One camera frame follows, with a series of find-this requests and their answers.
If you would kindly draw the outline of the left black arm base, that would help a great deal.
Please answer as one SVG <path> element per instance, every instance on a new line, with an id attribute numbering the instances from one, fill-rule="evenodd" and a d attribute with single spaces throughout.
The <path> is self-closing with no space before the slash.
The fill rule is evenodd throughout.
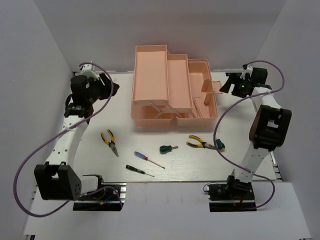
<path id="1" fill-rule="evenodd" d="M 106 182 L 99 174 L 86 174 L 81 178 L 81 192 L 73 203 L 78 212 L 119 212 L 125 203 L 127 184 Z"/>

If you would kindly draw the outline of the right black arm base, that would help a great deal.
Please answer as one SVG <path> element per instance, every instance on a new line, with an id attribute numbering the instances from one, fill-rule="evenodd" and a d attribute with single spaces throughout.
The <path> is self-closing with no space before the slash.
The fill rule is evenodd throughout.
<path id="1" fill-rule="evenodd" d="M 203 186 L 208 195 L 211 213 L 255 212 L 257 210 L 252 184 L 241 182 L 232 172 L 225 183 L 209 182 Z"/>

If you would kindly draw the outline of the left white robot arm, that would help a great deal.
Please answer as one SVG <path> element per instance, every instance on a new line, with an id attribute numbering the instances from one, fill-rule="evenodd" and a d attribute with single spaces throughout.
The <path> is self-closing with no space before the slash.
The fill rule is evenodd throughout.
<path id="1" fill-rule="evenodd" d="M 113 97 L 119 86 L 105 73 L 73 76 L 71 94 L 65 101 L 63 135 L 44 162 L 36 165 L 34 176 L 42 199 L 77 200 L 82 191 L 81 179 L 73 170 L 80 140 L 94 114 L 93 105 L 98 100 Z"/>

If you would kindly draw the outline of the stubby green screwdriver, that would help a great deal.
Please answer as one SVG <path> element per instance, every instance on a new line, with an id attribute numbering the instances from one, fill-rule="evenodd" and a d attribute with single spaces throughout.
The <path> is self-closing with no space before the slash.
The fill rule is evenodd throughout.
<path id="1" fill-rule="evenodd" d="M 169 152 L 171 152 L 172 150 L 178 149 L 178 146 L 171 146 L 171 145 L 162 145 L 159 147 L 159 152 L 164 155 L 167 154 Z"/>

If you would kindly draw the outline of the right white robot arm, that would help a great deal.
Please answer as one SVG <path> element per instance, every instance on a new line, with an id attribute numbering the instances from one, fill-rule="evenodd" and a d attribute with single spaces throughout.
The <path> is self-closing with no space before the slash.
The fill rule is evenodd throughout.
<path id="1" fill-rule="evenodd" d="M 220 88 L 220 92 L 228 93 L 239 98 L 252 97 L 256 116 L 249 131 L 249 147 L 240 163 L 240 168 L 232 172 L 234 182 L 225 188 L 226 195 L 236 200 L 244 193 L 243 185 L 253 180 L 257 171 L 269 152 L 283 145 L 292 112 L 281 107 L 274 98 L 272 88 L 266 84 L 268 71 L 265 68 L 244 65 L 242 72 L 226 74 L 228 79 Z"/>

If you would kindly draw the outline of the green orange screwdriver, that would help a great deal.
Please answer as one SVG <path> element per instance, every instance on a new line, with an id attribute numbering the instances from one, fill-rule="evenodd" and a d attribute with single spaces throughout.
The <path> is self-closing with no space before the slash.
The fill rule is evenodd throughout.
<path id="1" fill-rule="evenodd" d="M 221 141 L 220 138 L 213 137 L 213 146 L 215 150 L 224 151 L 226 149 L 225 144 Z"/>

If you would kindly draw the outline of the pink plastic toolbox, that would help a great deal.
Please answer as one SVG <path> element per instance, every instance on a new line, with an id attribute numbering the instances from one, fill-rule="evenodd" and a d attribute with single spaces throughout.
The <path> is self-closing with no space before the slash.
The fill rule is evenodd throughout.
<path id="1" fill-rule="evenodd" d="M 220 88 L 207 59 L 171 54 L 166 45 L 138 45 L 131 119 L 140 128 L 211 128 L 218 118 Z"/>

